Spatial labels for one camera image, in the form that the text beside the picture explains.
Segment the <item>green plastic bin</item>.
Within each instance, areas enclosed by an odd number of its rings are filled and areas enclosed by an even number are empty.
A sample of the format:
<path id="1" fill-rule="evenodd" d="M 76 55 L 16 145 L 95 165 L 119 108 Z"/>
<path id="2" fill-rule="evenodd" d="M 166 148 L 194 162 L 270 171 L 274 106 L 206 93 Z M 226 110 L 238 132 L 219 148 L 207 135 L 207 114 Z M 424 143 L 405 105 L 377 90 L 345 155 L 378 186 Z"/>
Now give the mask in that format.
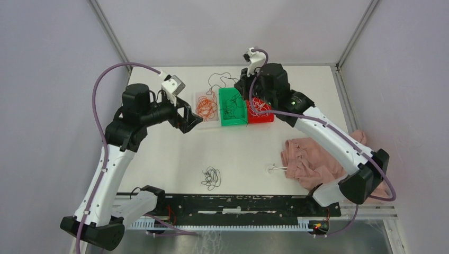
<path id="1" fill-rule="evenodd" d="M 221 126 L 247 125 L 247 106 L 240 93 L 232 87 L 218 92 Z"/>

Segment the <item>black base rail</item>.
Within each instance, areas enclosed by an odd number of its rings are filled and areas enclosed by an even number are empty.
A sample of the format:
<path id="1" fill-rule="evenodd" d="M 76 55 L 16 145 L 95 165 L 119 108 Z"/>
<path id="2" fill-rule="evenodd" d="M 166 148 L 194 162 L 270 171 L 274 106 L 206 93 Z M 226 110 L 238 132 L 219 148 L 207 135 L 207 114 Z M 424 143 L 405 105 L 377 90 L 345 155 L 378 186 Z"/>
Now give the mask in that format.
<path id="1" fill-rule="evenodd" d="M 166 194 L 151 214 L 175 226 L 284 226 L 342 213 L 338 203 L 321 207 L 301 195 Z"/>

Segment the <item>pink cloth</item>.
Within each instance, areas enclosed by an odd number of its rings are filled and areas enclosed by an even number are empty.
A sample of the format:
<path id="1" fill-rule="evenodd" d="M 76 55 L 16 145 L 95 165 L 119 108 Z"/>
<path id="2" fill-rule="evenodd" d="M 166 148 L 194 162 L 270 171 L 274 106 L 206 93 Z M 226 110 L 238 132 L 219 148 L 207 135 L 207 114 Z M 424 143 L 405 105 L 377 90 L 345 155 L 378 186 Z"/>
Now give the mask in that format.
<path id="1" fill-rule="evenodd" d="M 347 174 L 340 163 L 312 138 L 286 140 L 281 160 L 286 167 L 286 178 L 297 180 L 309 191 Z"/>

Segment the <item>red plastic bin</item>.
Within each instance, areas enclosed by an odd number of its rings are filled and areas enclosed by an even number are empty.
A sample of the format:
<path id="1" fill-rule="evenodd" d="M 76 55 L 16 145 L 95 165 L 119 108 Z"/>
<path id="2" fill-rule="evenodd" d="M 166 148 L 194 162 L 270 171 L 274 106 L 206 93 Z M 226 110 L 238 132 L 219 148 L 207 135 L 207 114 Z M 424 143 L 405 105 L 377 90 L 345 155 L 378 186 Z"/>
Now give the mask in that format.
<path id="1" fill-rule="evenodd" d="M 253 105 L 258 112 L 269 111 L 271 106 L 260 99 L 253 97 Z M 250 105 L 249 100 L 246 101 L 247 106 L 247 120 L 249 124 L 256 123 L 270 123 L 274 121 L 274 115 L 271 113 L 258 114 Z"/>

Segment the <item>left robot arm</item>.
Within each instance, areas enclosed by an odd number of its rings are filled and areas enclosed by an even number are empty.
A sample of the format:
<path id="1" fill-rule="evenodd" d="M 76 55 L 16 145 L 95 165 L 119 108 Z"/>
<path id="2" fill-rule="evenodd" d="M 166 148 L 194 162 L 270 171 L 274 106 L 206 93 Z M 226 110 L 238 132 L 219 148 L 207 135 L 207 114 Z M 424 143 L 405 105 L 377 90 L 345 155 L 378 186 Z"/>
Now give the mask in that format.
<path id="1" fill-rule="evenodd" d="M 151 102 L 145 84 L 129 85 L 122 94 L 122 106 L 106 127 L 102 154 L 83 202 L 72 216 L 62 218 L 60 228 L 80 241 L 107 251 L 121 242 L 125 230 L 144 214 L 161 215 L 167 202 L 165 191 L 144 186 L 138 194 L 114 208 L 124 173 L 137 153 L 150 126 L 168 122 L 182 133 L 190 132 L 203 119 L 190 105 L 168 97 Z"/>

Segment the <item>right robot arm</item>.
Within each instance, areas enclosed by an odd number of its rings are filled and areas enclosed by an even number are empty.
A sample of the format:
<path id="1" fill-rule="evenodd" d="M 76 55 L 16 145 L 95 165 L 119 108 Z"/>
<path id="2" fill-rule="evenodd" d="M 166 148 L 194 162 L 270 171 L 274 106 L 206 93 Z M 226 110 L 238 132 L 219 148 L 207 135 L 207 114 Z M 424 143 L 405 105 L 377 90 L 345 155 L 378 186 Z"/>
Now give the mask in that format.
<path id="1" fill-rule="evenodd" d="M 344 176 L 312 189 L 312 198 L 306 201 L 309 214 L 319 216 L 329 205 L 345 199 L 361 205 L 373 198 L 375 189 L 386 180 L 389 154 L 383 149 L 372 150 L 335 126 L 309 97 L 291 89 L 281 64 L 267 63 L 253 72 L 244 68 L 234 87 L 244 99 L 257 98 L 269 104 L 270 113 L 312 138 L 346 171 Z"/>

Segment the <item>clear plastic bin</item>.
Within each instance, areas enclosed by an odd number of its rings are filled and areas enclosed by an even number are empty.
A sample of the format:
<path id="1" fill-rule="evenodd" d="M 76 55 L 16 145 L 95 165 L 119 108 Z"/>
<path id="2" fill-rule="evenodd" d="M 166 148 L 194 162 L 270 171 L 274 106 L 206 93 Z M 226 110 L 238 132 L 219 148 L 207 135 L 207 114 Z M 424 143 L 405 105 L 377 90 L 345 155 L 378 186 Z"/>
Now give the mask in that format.
<path id="1" fill-rule="evenodd" d="M 195 113 L 203 118 L 196 129 L 211 129 L 220 126 L 219 100 L 217 94 L 208 89 L 194 95 Z"/>

